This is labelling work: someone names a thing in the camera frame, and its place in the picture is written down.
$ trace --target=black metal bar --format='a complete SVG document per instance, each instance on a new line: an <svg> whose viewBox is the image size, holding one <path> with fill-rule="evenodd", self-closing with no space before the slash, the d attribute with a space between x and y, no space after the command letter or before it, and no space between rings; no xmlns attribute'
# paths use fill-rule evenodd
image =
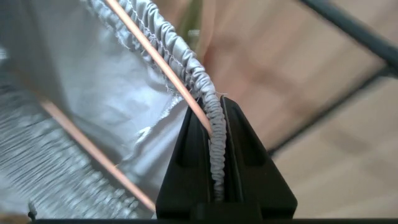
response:
<svg viewBox="0 0 398 224"><path fill-rule="evenodd" d="M321 110L321 112L319 112L315 117L313 117L310 121L308 121L302 127L298 128L296 131L294 131L288 138L282 140L281 142L276 144L275 147L269 149L268 150L268 154L270 156L273 156L276 152L280 151L284 146L288 145L288 143L290 143L295 138L297 138L300 135L302 135L304 132L308 131L314 124L322 121L327 116L331 115L341 105L346 103L349 99L351 99L353 96L358 94L361 90L369 87L379 77L388 76L388 74L390 74L392 71L393 71L393 69L391 67L388 67L388 66L380 68L373 75L369 76L369 78L365 79L359 85L357 85L356 88L353 88L352 90L347 92L344 96L342 96L341 98L339 98L338 100L333 102L330 106L328 106L324 110Z"/></svg>
<svg viewBox="0 0 398 224"><path fill-rule="evenodd" d="M329 1L299 0L398 71L398 50Z"/></svg>

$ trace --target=blurry background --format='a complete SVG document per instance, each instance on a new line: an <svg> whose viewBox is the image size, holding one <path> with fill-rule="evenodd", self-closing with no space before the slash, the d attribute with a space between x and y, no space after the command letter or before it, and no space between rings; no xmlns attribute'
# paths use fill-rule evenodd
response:
<svg viewBox="0 0 398 224"><path fill-rule="evenodd" d="M175 26L190 3L155 2ZM331 2L398 44L398 1ZM198 56L268 149L382 65L298 1L202 4ZM383 78L275 155L295 217L398 217L397 96Z"/></svg>

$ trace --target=ribbed fabric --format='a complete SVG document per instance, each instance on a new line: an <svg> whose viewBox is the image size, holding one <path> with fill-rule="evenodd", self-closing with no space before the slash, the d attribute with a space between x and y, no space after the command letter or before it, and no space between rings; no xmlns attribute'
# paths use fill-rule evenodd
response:
<svg viewBox="0 0 398 224"><path fill-rule="evenodd" d="M103 0L81 1L85 2L88 9L115 33L123 46L130 50L139 50L149 65L157 66ZM220 100L216 96L214 84L205 72L205 68L196 59L195 53L175 33L174 27L159 14L159 10L153 2L150 0L119 0L118 2L148 38L152 46L158 50L172 70L190 89L191 94L195 98L202 97L204 110L213 130L213 135L210 138L210 171L215 181L215 200L223 200L226 122Z"/></svg>
<svg viewBox="0 0 398 224"><path fill-rule="evenodd" d="M138 201L110 186L28 92L0 71L0 174L38 218L137 218Z"/></svg>

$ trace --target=black rod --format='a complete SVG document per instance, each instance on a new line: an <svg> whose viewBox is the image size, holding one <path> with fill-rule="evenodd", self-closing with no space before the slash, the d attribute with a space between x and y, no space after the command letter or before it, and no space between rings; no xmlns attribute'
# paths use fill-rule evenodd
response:
<svg viewBox="0 0 398 224"><path fill-rule="evenodd" d="M321 15L352 39L362 44L371 52L384 59L387 64L398 71L398 50L382 37L371 32L357 19L345 13L326 0L299 0L316 13Z"/></svg>
<svg viewBox="0 0 398 224"><path fill-rule="evenodd" d="M299 137L306 131L308 131L312 126L329 115L331 115L333 112L335 112L341 105L346 103L349 99L351 99L353 96L358 94L361 90L364 90L365 88L369 87L374 81L376 81L379 77L383 76L388 76L389 73L391 73L393 69L391 67L385 66L383 68L380 68L377 70L374 74L369 76L369 78L363 80L359 85L356 86L356 88L351 89L349 92L344 94L341 98L330 104L330 106L326 107L325 109L321 110L316 116L314 116L312 119L310 119L307 123L305 123L303 126L299 127L296 129L289 137L285 138L278 144L276 144L273 148L268 150L268 154L270 156L273 156L276 152L280 151L284 146L288 145L291 141L293 141L295 138Z"/></svg>

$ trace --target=wooden floor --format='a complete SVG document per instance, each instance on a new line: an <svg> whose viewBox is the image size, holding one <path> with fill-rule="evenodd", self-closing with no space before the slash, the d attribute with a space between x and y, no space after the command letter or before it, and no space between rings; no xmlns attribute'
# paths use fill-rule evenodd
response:
<svg viewBox="0 0 398 224"><path fill-rule="evenodd" d="M398 44L398 1L332 2ZM177 24L186 3L159 6ZM266 148L382 64L298 1L204 5L206 70ZM386 78L279 154L277 166L298 198L296 217L398 217L396 96L398 81Z"/></svg>

